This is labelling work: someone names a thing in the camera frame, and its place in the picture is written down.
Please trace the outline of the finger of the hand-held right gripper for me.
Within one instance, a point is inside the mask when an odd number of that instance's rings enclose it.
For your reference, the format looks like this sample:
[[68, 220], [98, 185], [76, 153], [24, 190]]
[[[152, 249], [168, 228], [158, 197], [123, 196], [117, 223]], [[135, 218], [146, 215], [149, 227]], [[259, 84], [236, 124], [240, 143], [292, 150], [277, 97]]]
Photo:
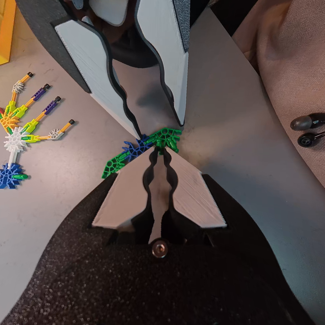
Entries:
[[91, 97], [126, 131], [140, 139], [142, 133], [128, 108], [126, 92], [114, 74], [111, 48], [104, 35], [91, 24], [74, 19], [58, 19], [54, 29], [90, 89]]
[[188, 80], [189, 1], [138, 0], [135, 24], [157, 59], [161, 87], [182, 127]]

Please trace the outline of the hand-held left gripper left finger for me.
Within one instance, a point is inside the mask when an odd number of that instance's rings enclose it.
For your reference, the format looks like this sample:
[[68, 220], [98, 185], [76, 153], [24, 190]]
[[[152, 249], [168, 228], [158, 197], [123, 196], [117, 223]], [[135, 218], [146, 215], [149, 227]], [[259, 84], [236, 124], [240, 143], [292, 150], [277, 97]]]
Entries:
[[154, 178], [157, 157], [157, 149], [151, 147], [118, 171], [92, 227], [119, 230], [145, 211], [151, 203], [149, 185]]

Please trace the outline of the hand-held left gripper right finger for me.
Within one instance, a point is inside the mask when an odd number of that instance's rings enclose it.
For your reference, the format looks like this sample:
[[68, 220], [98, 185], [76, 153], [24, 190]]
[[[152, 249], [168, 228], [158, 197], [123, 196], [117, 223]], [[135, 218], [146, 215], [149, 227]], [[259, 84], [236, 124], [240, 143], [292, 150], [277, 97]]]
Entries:
[[170, 148], [164, 149], [164, 164], [171, 186], [171, 207], [202, 229], [226, 228], [201, 171]]

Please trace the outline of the green and blue toy assembly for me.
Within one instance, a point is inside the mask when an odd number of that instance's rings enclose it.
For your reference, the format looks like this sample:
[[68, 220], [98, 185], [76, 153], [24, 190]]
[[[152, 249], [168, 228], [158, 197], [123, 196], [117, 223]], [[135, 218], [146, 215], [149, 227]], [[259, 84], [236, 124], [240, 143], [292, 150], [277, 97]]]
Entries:
[[180, 140], [181, 134], [182, 131], [179, 129], [165, 127], [149, 136], [143, 134], [140, 140], [136, 140], [136, 146], [132, 142], [124, 141], [125, 147], [122, 147], [123, 151], [107, 161], [101, 178], [105, 179], [111, 174], [117, 173], [126, 164], [132, 162], [152, 147], [158, 147], [160, 155], [162, 155], [165, 147], [178, 153], [177, 142]]

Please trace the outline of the multicoloured toy hand assembly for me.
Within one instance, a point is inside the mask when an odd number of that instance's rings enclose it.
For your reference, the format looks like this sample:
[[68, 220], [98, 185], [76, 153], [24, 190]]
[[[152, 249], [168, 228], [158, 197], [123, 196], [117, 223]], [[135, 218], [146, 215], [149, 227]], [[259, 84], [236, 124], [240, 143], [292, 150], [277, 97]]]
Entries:
[[20, 107], [17, 106], [18, 95], [24, 91], [26, 82], [34, 76], [32, 72], [28, 72], [23, 78], [19, 79], [12, 88], [12, 96], [5, 109], [1, 108], [0, 123], [6, 132], [6, 141], [4, 147], [10, 153], [9, 161], [2, 165], [0, 169], [0, 188], [16, 189], [20, 181], [28, 179], [28, 175], [23, 173], [23, 169], [17, 164], [17, 156], [28, 144], [45, 141], [59, 140], [65, 132], [75, 124], [75, 120], [70, 120], [63, 128], [53, 129], [46, 136], [34, 135], [34, 131], [39, 122], [59, 105], [61, 97], [57, 96], [52, 100], [35, 118], [27, 122], [24, 126], [19, 126], [20, 119], [25, 115], [27, 110], [41, 99], [43, 95], [51, 88], [49, 84], [45, 84], [31, 99]]

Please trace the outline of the grey desk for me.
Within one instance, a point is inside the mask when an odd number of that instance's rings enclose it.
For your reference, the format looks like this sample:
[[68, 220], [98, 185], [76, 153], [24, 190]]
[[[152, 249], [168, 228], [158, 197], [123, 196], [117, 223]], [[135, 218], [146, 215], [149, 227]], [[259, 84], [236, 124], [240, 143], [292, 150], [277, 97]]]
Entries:
[[[15, 82], [34, 77], [19, 96], [22, 124], [56, 96], [62, 102], [37, 134], [75, 120], [62, 140], [31, 144], [18, 156], [30, 177], [1, 189], [1, 320], [25, 289], [64, 217], [102, 180], [108, 159], [130, 135], [49, 55], [16, 11], [11, 60], [1, 66], [1, 107]], [[282, 127], [254, 68], [210, 8], [190, 31], [188, 93], [180, 155], [209, 174], [254, 218], [292, 291], [324, 324], [324, 188]]]

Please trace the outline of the yellow divided plastic bin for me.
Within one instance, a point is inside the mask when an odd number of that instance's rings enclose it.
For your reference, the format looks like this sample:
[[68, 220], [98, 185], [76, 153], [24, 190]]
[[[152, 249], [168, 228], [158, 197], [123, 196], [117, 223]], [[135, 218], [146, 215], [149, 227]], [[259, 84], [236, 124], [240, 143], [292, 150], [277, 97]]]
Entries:
[[10, 60], [16, 7], [15, 0], [0, 1], [0, 65]]

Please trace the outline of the person's beige sweatshirt torso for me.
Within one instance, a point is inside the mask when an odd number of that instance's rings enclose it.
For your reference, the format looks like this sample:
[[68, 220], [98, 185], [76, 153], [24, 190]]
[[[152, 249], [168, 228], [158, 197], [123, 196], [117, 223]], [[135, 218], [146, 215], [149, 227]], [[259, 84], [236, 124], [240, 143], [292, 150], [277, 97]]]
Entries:
[[292, 120], [324, 112], [325, 1], [257, 1], [233, 40], [259, 73], [291, 142], [324, 186], [324, 138], [311, 148], [297, 139]]

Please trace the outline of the black wired earphones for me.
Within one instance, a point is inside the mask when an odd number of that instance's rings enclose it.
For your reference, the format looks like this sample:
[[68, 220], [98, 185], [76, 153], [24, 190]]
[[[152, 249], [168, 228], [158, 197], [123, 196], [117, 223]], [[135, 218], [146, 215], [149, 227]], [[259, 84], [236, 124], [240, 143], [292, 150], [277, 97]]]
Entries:
[[[325, 113], [319, 112], [319, 113], [312, 113], [305, 116], [299, 116], [291, 121], [290, 128], [294, 131], [306, 131], [311, 130], [315, 128], [319, 128], [325, 124]], [[325, 136], [325, 132], [319, 132], [319, 133], [313, 133], [308, 132], [301, 135], [297, 143], [299, 146], [303, 148], [312, 147], [319, 139], [323, 138]]]

